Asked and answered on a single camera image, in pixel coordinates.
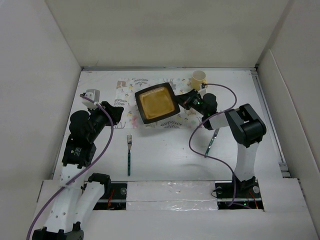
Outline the silver table knife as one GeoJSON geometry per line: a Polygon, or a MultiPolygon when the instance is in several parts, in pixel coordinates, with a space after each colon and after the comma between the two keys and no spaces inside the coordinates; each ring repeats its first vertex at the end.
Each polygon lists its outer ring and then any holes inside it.
{"type": "Polygon", "coordinates": [[[205,158],[208,157],[209,152],[210,152],[210,150],[211,150],[211,148],[212,148],[212,145],[213,145],[215,139],[216,139],[217,136],[218,136],[219,130],[220,130],[219,128],[217,128],[217,129],[214,130],[213,136],[212,136],[212,138],[211,138],[211,140],[210,140],[210,142],[209,142],[209,144],[208,144],[208,147],[207,147],[207,149],[206,149],[206,151],[205,151],[205,154],[204,154],[204,157],[205,157],[205,158]]]}

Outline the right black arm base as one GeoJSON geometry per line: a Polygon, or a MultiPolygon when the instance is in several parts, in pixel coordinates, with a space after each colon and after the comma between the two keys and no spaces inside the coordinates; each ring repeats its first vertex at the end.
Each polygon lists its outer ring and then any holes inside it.
{"type": "Polygon", "coordinates": [[[260,186],[258,180],[253,178],[242,185],[233,180],[219,180],[214,182],[215,189],[211,196],[217,201],[218,210],[263,210],[260,186]]]}

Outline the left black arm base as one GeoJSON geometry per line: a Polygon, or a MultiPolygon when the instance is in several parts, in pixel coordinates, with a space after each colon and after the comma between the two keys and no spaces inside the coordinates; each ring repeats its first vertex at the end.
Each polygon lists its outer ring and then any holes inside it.
{"type": "Polygon", "coordinates": [[[122,211],[127,208],[128,183],[115,181],[109,192],[105,193],[95,204],[94,210],[122,211]]]}

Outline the fork with teal handle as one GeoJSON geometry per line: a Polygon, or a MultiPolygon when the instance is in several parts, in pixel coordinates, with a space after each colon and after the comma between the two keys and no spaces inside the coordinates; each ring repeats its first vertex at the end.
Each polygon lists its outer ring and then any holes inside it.
{"type": "Polygon", "coordinates": [[[127,175],[131,175],[131,147],[133,144],[132,134],[127,135],[127,175]]]}

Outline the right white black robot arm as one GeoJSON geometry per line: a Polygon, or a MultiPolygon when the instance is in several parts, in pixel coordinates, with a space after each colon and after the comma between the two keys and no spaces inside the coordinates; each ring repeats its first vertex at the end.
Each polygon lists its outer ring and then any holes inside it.
{"type": "Polygon", "coordinates": [[[254,165],[259,143],[267,132],[265,123],[248,103],[237,109],[218,112],[217,98],[212,93],[201,96],[192,90],[175,96],[174,100],[184,109],[194,109],[202,114],[200,127],[207,130],[230,128],[237,142],[236,181],[231,184],[231,191],[235,196],[243,197],[256,180],[254,165]]]}

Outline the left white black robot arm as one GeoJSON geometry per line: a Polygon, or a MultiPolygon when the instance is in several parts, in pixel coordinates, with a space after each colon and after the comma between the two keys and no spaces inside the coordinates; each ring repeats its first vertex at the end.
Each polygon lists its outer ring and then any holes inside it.
{"type": "Polygon", "coordinates": [[[49,216],[40,229],[30,227],[27,239],[32,240],[82,240],[84,228],[100,198],[111,194],[111,177],[87,171],[98,161],[94,158],[94,141],[106,126],[117,125],[123,107],[108,102],[92,103],[87,110],[70,116],[69,130],[62,158],[59,189],[44,204],[40,212],[52,203],[49,216]]]}

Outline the floral patterned cloth napkin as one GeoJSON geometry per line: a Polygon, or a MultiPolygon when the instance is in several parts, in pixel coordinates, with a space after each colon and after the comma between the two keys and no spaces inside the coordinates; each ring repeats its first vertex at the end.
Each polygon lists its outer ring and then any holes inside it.
{"type": "Polygon", "coordinates": [[[202,115],[194,109],[180,109],[180,113],[169,118],[144,124],[139,113],[135,92],[145,88],[169,83],[175,95],[189,92],[191,80],[186,78],[120,78],[117,81],[114,106],[123,107],[121,121],[116,126],[119,129],[195,129],[202,121],[202,115]]]}

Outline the yellow ceramic mug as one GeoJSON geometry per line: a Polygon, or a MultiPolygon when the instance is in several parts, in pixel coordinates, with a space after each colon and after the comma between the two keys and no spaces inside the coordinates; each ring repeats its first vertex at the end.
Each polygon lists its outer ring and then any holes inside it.
{"type": "Polygon", "coordinates": [[[206,83],[206,73],[202,70],[196,70],[192,73],[191,76],[191,87],[196,90],[199,91],[201,89],[201,86],[203,83],[206,83]]]}

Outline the square black brown plate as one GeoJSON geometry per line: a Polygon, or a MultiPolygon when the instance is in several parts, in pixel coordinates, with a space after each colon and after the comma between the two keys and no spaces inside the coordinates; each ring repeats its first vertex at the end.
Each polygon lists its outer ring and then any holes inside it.
{"type": "Polygon", "coordinates": [[[139,90],[134,93],[134,97],[145,125],[167,119],[181,111],[168,82],[139,90]]]}

